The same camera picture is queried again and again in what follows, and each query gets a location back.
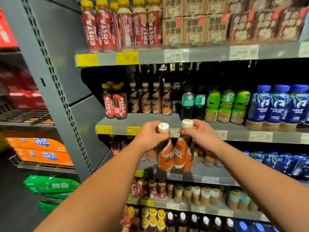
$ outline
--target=white bottle cap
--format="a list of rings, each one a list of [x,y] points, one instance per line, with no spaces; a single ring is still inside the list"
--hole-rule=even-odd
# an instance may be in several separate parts
[[[189,120],[189,119],[184,119],[181,122],[181,126],[185,129],[185,128],[193,128],[193,121]]]
[[[170,126],[168,125],[168,123],[161,123],[158,126],[158,130],[160,133],[166,133],[170,130]]]
[[[209,224],[209,218],[204,216],[203,217],[203,222],[204,222],[205,225],[208,225]]]
[[[194,223],[197,222],[197,217],[196,217],[195,214],[192,214],[191,220],[192,220]]]
[[[233,222],[233,220],[230,219],[230,218],[228,218],[228,219],[226,220],[226,223],[227,223],[227,226],[229,226],[229,227],[233,227],[233,226],[234,226],[234,222]]]
[[[186,219],[186,214],[185,213],[181,213],[180,214],[180,219],[184,221]]]
[[[214,223],[216,223],[217,226],[221,226],[221,219],[220,218],[215,218]]]
[[[173,219],[173,214],[171,212],[168,213],[168,219],[172,220]]]

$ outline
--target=orange package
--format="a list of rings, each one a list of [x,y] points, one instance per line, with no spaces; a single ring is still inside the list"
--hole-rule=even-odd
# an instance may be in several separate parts
[[[65,146],[62,143],[53,139],[15,137],[6,137],[5,139],[13,148],[17,147],[42,151],[67,152]]]
[[[23,148],[14,148],[14,150],[21,161],[73,166],[71,158],[67,152],[52,152]]]

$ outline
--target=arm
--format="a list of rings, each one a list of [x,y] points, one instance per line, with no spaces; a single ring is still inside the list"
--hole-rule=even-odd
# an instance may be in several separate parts
[[[169,133],[156,133],[160,123],[142,125],[134,140],[78,187],[35,232],[116,231],[142,155],[169,138]]]
[[[309,228],[309,187],[243,154],[216,136],[206,122],[193,120],[195,129],[183,130],[215,154],[232,177],[282,232]]]

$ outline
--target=yellow price tag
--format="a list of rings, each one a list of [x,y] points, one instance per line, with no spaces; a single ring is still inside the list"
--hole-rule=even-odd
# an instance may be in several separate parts
[[[153,207],[154,201],[152,199],[140,199],[138,204]]]
[[[97,134],[113,134],[113,126],[110,125],[96,125]]]
[[[145,178],[147,177],[147,172],[144,172],[143,170],[137,170],[135,176],[138,178]]]
[[[129,136],[136,136],[141,127],[138,126],[128,126],[127,132]]]
[[[77,67],[99,66],[98,54],[77,54],[75,57]]]
[[[139,64],[138,52],[122,52],[116,53],[117,65],[136,65]]]

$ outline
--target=price tag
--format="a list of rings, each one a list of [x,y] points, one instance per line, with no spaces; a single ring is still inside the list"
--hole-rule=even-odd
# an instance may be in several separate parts
[[[165,49],[164,63],[180,63],[189,61],[189,49]]]
[[[218,137],[220,137],[222,140],[227,139],[227,130],[214,130]]]
[[[180,132],[179,129],[176,128],[170,128],[171,138],[179,138]]]
[[[166,203],[167,209],[180,210],[178,203]]]
[[[302,133],[302,137],[300,138],[301,144],[309,144],[309,134]]]
[[[147,177],[147,172],[143,171],[143,170],[137,170],[135,173],[135,176],[138,178],[145,178]]]
[[[250,131],[250,142],[272,142],[272,132],[255,132]]]
[[[233,217],[233,211],[225,210],[225,209],[219,209],[218,210],[218,215],[231,218],[231,217]]]
[[[141,127],[138,126],[128,126],[127,132],[129,136],[136,136]]]
[[[309,42],[300,43],[298,58],[309,58]]]
[[[236,45],[230,47],[230,60],[259,59],[259,45]]]
[[[113,126],[110,125],[96,125],[95,130],[97,134],[113,134]]]
[[[137,65],[139,64],[138,52],[122,52],[116,53],[116,64],[117,65]]]
[[[265,214],[261,214],[261,221],[263,221],[263,222],[270,222],[269,220],[268,220],[268,218],[265,216]]]
[[[138,204],[153,207],[154,201],[152,199],[140,199]]]
[[[75,65],[77,67],[99,66],[98,54],[77,54],[75,56]]]
[[[167,175],[168,175],[168,180],[182,181],[182,175],[181,174],[167,173]]]
[[[202,177],[202,183],[219,184],[219,178],[217,178],[217,177]]]
[[[205,213],[205,208],[191,205],[191,211],[194,213]]]

